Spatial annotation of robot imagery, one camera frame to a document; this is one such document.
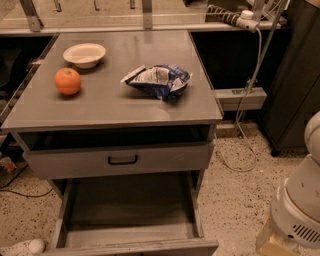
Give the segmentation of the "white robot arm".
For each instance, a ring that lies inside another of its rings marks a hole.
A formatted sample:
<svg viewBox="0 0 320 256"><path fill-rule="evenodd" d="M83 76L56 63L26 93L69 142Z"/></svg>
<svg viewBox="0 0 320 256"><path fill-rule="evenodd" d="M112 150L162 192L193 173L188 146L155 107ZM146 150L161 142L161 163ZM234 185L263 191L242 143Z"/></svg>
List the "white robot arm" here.
<svg viewBox="0 0 320 256"><path fill-rule="evenodd" d="M320 248L320 112L307 123L309 154L277 188L256 239L260 256L301 256L300 246Z"/></svg>

